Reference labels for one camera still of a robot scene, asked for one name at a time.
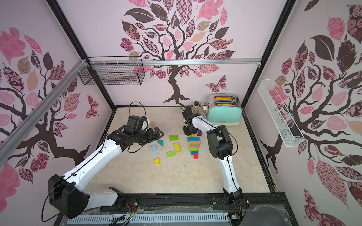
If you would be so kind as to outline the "teal long block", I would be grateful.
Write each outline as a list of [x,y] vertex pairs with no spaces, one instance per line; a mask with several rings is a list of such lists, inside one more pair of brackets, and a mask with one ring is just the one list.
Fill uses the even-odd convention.
[[187,138],[187,141],[188,141],[188,142],[191,142],[191,141],[200,141],[200,137],[188,137],[188,138]]

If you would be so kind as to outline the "yellow rectangular block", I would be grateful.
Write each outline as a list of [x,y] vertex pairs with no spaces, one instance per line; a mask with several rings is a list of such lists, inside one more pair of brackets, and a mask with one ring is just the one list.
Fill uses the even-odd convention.
[[179,153],[179,152],[181,151],[180,145],[179,145],[178,143],[174,143],[173,146],[174,146],[175,151],[176,151],[177,153]]

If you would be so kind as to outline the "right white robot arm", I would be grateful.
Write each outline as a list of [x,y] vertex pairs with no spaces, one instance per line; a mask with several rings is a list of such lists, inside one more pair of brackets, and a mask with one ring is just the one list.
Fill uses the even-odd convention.
[[233,143],[227,128],[224,125],[215,125],[199,113],[184,110],[183,118],[185,135],[190,136],[201,131],[206,134],[211,155],[219,162],[223,178],[223,192],[226,202],[233,206],[243,199],[242,189],[237,181],[233,167]]

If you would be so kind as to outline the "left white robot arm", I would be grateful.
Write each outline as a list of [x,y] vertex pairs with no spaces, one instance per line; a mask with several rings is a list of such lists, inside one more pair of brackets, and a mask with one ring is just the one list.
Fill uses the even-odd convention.
[[121,191],[110,187],[105,191],[87,192],[87,184],[108,162],[134,143],[142,147],[160,140],[163,136],[164,133],[158,127],[131,134],[122,129],[113,131],[83,163],[62,176],[55,174],[49,179],[47,200],[69,219],[79,216],[85,210],[98,207],[109,207],[112,211],[121,209],[124,204],[124,194]]

